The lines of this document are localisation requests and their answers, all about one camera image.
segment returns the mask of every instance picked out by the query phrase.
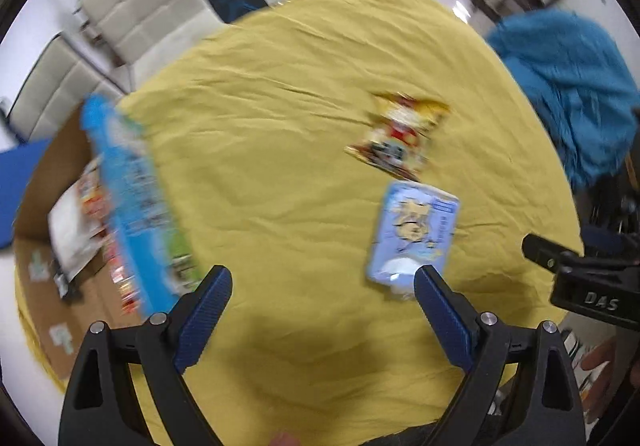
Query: sticker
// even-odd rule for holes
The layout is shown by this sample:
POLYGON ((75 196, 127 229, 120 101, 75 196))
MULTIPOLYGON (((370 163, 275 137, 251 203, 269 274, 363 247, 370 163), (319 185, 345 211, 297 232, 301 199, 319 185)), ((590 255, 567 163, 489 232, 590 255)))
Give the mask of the sticker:
POLYGON ((32 282, 46 282, 51 278, 49 266, 42 261, 40 251, 33 251, 29 264, 29 277, 32 282))
POLYGON ((55 346, 65 349, 65 353, 67 356, 70 356, 74 353, 74 345, 72 343, 71 332, 69 331, 69 327, 66 326, 66 323, 61 323, 59 325, 53 325, 53 327, 50 327, 49 336, 51 336, 51 340, 53 341, 53 344, 55 346))
POLYGON ((430 204, 419 203, 413 199, 401 201, 392 209, 393 213, 399 214, 393 222, 398 236, 410 242, 422 241, 429 234, 430 209, 430 204))

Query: yellow blanket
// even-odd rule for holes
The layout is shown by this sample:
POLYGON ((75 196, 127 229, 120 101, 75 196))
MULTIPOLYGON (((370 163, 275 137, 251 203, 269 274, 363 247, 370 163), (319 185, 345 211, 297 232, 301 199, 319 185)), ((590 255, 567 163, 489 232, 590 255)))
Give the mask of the yellow blanket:
POLYGON ((471 28, 433 0, 292 0, 249 15, 122 102, 197 260, 234 277, 185 374, 225 445, 265 446, 285 429, 303 446, 355 446, 438 418, 462 379, 418 305, 365 281, 390 177, 343 147, 380 91, 452 108, 421 177, 462 202, 449 285, 510 324, 562 316, 547 302, 551 275, 520 243, 538 232, 580 249, 571 192, 527 99, 471 28))

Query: blue snack package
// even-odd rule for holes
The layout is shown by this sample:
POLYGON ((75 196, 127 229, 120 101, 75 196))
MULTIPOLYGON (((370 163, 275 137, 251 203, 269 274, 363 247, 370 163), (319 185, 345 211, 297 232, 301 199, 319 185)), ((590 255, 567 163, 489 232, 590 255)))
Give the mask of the blue snack package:
POLYGON ((460 200, 427 184, 394 181, 386 191, 367 277, 408 298, 414 275, 431 265, 442 276, 460 200))
MULTIPOLYGON (((202 275, 164 201, 142 128, 97 95, 86 100, 81 124, 101 157, 100 180, 110 200, 108 230, 140 300, 138 311, 143 317, 169 312, 181 295, 197 288, 202 275)), ((112 278, 118 285, 113 273, 112 278)), ((122 288, 130 290, 125 283, 122 288)), ((121 291, 123 307, 130 294, 121 291)))

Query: blue cloth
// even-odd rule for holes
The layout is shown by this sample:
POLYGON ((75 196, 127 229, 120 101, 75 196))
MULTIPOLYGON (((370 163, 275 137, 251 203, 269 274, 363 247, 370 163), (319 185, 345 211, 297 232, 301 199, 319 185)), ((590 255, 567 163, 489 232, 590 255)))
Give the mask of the blue cloth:
POLYGON ((49 142, 40 140, 0 153, 0 249, 14 238, 14 219, 22 194, 49 142))
POLYGON ((507 17, 486 41, 545 125, 574 191, 619 170, 636 134, 631 109, 640 95, 601 26, 545 9, 507 17))

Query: teal blanket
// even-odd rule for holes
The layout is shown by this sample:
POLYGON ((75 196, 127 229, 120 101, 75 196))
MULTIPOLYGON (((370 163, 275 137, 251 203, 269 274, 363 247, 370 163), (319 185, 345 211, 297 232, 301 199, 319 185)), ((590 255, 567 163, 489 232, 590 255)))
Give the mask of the teal blanket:
POLYGON ((528 97, 574 191, 615 173, 631 147, 638 88, 597 23, 556 9, 510 16, 487 43, 528 97))

